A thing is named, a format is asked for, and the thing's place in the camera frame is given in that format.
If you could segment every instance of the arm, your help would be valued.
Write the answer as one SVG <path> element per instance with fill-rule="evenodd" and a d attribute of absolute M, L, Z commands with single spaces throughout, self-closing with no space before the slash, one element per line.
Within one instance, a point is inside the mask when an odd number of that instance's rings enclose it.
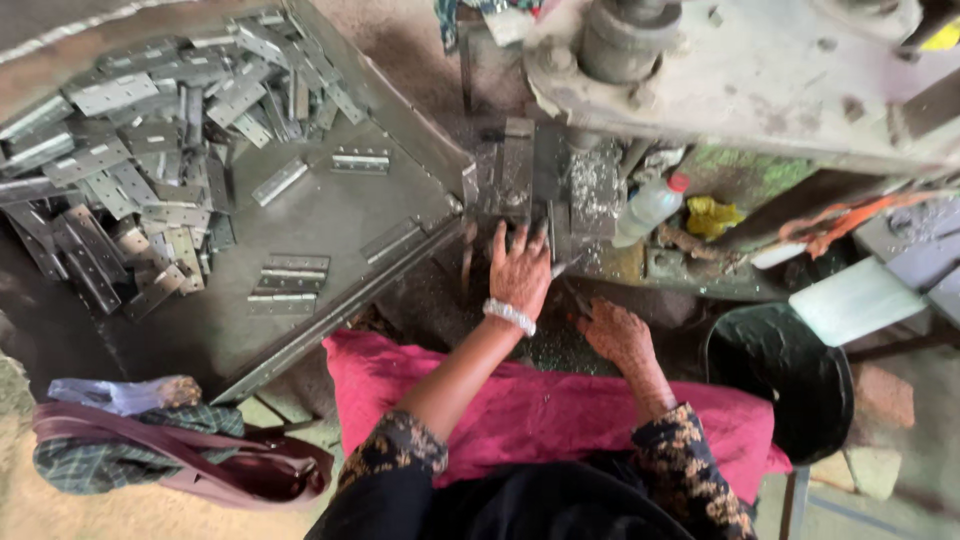
<path fill-rule="evenodd" d="M 597 353 L 623 372 L 636 401 L 634 464 L 657 505 L 698 540 L 756 538 L 753 520 L 727 481 L 689 404 L 678 405 L 666 381 L 650 329 L 639 317 L 593 299 L 592 322 L 578 328 Z"/>
<path fill-rule="evenodd" d="M 546 234 L 527 244 L 526 228 L 520 228 L 509 255 L 506 234 L 501 221 L 493 238 L 491 296 L 537 320 L 550 286 Z M 336 496 L 307 538 L 417 538 L 433 495 L 431 479 L 446 468 L 447 437 L 522 336 L 512 323 L 488 316 L 411 388 L 348 457 Z"/>

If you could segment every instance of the sleeve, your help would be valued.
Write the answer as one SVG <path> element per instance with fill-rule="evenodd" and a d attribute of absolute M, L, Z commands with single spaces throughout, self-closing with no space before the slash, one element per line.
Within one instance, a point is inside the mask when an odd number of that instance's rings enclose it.
<path fill-rule="evenodd" d="M 748 507 L 720 475 L 689 404 L 637 429 L 633 441 L 637 471 L 654 502 L 694 538 L 756 539 Z"/>
<path fill-rule="evenodd" d="M 337 492 L 307 540 L 415 540 L 446 469 L 446 444 L 415 416 L 390 411 L 347 458 Z"/>

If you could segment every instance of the red bottle cap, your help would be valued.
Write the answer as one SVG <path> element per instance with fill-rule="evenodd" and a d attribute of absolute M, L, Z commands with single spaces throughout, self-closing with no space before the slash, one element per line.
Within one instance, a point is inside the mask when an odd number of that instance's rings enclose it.
<path fill-rule="evenodd" d="M 670 180 L 666 181 L 666 186 L 672 191 L 683 193 L 688 187 L 690 187 L 690 177 L 683 173 L 677 173 L 671 176 Z"/>

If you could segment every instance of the yellow cloth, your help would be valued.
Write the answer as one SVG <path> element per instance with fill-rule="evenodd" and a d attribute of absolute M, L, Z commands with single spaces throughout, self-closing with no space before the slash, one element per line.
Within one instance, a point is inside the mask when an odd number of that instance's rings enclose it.
<path fill-rule="evenodd" d="M 945 51 L 952 49 L 960 41 L 960 18 L 940 29 L 920 46 L 922 51 Z"/>
<path fill-rule="evenodd" d="M 690 217 L 686 220 L 686 231 L 701 234 L 706 240 L 712 240 L 723 231 L 743 221 L 744 216 L 736 211 L 736 205 L 721 205 L 713 197 L 690 197 L 686 200 Z"/>

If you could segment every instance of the green paint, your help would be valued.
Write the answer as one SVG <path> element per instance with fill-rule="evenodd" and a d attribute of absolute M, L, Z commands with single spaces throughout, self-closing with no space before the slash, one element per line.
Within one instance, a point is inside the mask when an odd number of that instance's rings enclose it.
<path fill-rule="evenodd" d="M 816 170 L 810 160 L 715 145 L 698 145 L 680 167 L 694 186 L 691 195 L 711 195 L 745 210 L 758 209 Z"/>

